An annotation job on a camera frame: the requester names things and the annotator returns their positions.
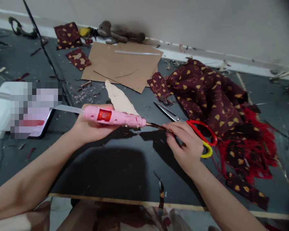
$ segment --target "scissors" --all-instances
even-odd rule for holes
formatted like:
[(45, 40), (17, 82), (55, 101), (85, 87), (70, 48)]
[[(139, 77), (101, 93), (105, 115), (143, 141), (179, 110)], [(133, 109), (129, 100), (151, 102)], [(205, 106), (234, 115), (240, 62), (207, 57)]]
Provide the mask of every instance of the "scissors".
[[(202, 139), (203, 145), (207, 148), (207, 153), (201, 155), (201, 158), (209, 158), (212, 155), (213, 151), (212, 151), (211, 146), (213, 147), (213, 146), (215, 146), (217, 144), (217, 136), (215, 135), (215, 133), (211, 130), (211, 128), (207, 124), (205, 124), (205, 123), (203, 123), (201, 121), (197, 121), (197, 120), (182, 120), (180, 117), (178, 117), (175, 113), (173, 113), (171, 110), (169, 110), (165, 106), (163, 106), (163, 105), (161, 105), (161, 104), (159, 104), (157, 102), (154, 102), (154, 103), (160, 110), (163, 111), (163, 113), (165, 113), (173, 121), (175, 121), (175, 122), (186, 122), (194, 130), (194, 132)], [(206, 129), (208, 129), (209, 132), (212, 135), (213, 142), (210, 143), (201, 134), (201, 132), (197, 129), (197, 127), (194, 126), (194, 124), (200, 124), (200, 125), (204, 126)]]

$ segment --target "yellow scissors handle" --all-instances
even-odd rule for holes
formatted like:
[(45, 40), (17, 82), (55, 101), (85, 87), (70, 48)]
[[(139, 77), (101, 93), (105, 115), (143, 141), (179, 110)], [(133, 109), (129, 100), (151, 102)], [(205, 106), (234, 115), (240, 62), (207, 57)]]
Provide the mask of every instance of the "yellow scissors handle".
[(203, 141), (203, 146), (205, 146), (208, 151), (206, 152), (206, 154), (201, 155), (201, 158), (209, 158), (213, 154), (212, 148), (210, 145), (208, 145), (204, 141)]

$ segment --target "white wall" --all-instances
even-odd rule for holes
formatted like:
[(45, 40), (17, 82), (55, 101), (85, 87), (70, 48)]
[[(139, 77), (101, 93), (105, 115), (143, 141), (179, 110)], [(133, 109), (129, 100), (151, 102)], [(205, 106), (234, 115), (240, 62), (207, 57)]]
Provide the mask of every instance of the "white wall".
[[(147, 37), (289, 64), (286, 0), (27, 0), (33, 15), (97, 27), (103, 20)], [(20, 0), (0, 9), (26, 13)]]

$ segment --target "scissors blade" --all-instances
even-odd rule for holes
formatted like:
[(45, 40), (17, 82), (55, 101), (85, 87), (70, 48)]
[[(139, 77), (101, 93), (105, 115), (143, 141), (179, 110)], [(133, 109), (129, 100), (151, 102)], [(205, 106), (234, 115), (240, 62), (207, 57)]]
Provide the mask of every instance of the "scissors blade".
[(169, 110), (165, 106), (163, 106), (163, 105), (161, 105), (161, 104), (159, 104), (157, 102), (153, 102), (153, 103), (155, 103), (155, 105), (158, 108), (160, 108), (163, 111), (163, 113), (165, 113), (173, 121), (175, 121), (175, 122), (182, 121), (180, 117), (178, 117), (176, 114), (174, 114), (171, 110)]

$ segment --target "gray table surface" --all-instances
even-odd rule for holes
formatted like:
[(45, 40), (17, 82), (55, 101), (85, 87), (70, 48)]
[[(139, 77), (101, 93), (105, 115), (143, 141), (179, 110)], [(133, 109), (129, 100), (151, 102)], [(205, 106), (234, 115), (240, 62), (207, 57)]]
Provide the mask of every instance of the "gray table surface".
[[(26, 81), (55, 81), (49, 78), (53, 72), (42, 51), (30, 57), (30, 54), (39, 48), (38, 40), (18, 37), (6, 30), (0, 30), (1, 35), (7, 37), (0, 38), (0, 41), (11, 45), (11, 47), (0, 45), (0, 68), (6, 67), (4, 75), (14, 79), (28, 72), (30, 75), (26, 77)], [(69, 82), (69, 84), (64, 84), (64, 88), (70, 92), (70, 102), (75, 103), (76, 100), (72, 95), (84, 81), (75, 81), (74, 79), (80, 79), (82, 72), (70, 64), (65, 57), (65, 54), (71, 50), (56, 51), (55, 47), (56, 40), (50, 39), (46, 50), (59, 77)], [(86, 47), (82, 47), (82, 49), (86, 55), (89, 55), (90, 49)], [(169, 76), (175, 70), (173, 66), (171, 70), (166, 70), (167, 66), (168, 64), (163, 60), (158, 64), (159, 71), (163, 76)], [(270, 84), (267, 78), (244, 73), (241, 76), (253, 103), (268, 103), (260, 105), (262, 111), (260, 117), (267, 119), (278, 129), (289, 128), (289, 96), (283, 94), (279, 86)], [(228, 77), (241, 85), (235, 73), (229, 74)], [(88, 103), (88, 99), (91, 99), (96, 93), (101, 94), (93, 98), (94, 104), (110, 102), (104, 83), (93, 82), (92, 86), (93, 91), (89, 92), (84, 103)], [(147, 121), (156, 124), (170, 122), (169, 118), (154, 105), (156, 97), (150, 88), (145, 88), (143, 93), (139, 94), (122, 85), (116, 86), (124, 91), (137, 112)], [(78, 103), (74, 106), (81, 107), (82, 104)], [(171, 110), (187, 119), (179, 104), (173, 105)], [(42, 154), (73, 126), (75, 120), (76, 117), (72, 113), (56, 111), (45, 137), (40, 140), (13, 140), (6, 133), (4, 139), (0, 141), (0, 147), (5, 146), (4, 149), (0, 149), (0, 186)], [(22, 150), (17, 149), (23, 143), (26, 143), (25, 147)], [(276, 134), (278, 153), (288, 170), (289, 177), (289, 150), (285, 151), (285, 143), (286, 141)], [(33, 147), (36, 150), (27, 160)], [(202, 162), (215, 176), (218, 176), (219, 173), (211, 159), (203, 159)], [(270, 197), (268, 212), (289, 214), (289, 184), (280, 167), (270, 167), (270, 170), (273, 179), (256, 179), (255, 187)], [(165, 133), (151, 127), (145, 127), (141, 129), (141, 132), (121, 127), (105, 139), (83, 146), (68, 160), (52, 186), (51, 192), (159, 202), (159, 181), (153, 171), (164, 183), (165, 192), (167, 192), (165, 203), (205, 206), (191, 179), (176, 162), (166, 143)], [(233, 190), (230, 192), (249, 210), (263, 211)]]

